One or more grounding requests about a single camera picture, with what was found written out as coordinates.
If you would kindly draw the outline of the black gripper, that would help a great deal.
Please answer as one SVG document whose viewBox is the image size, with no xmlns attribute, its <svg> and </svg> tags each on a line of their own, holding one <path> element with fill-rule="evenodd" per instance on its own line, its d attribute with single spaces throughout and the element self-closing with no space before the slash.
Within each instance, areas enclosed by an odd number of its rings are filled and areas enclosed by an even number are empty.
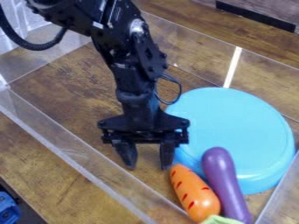
<svg viewBox="0 0 299 224">
<path fill-rule="evenodd" d="M 173 162 L 174 145 L 186 144 L 188 119 L 168 115 L 160 109 L 152 118 L 145 115 L 117 115 L 97 122 L 102 131 L 102 143 L 112 144 L 125 167 L 136 168 L 136 144 L 160 144 L 161 169 Z"/>
</svg>

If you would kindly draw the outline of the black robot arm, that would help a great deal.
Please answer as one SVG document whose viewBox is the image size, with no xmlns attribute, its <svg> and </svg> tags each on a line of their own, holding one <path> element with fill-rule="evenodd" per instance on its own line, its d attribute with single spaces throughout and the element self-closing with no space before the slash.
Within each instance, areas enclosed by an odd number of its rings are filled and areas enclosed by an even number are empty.
<svg viewBox="0 0 299 224">
<path fill-rule="evenodd" d="M 130 0 L 25 0 L 33 13 L 90 37 L 116 81 L 124 114 L 97 122 L 102 142 L 112 144 L 125 167 L 133 169 L 137 144 L 160 145 L 165 170 L 173 150 L 188 142 L 189 121 L 165 114 L 156 82 L 166 75 L 166 54 L 153 42 L 148 24 Z"/>
</svg>

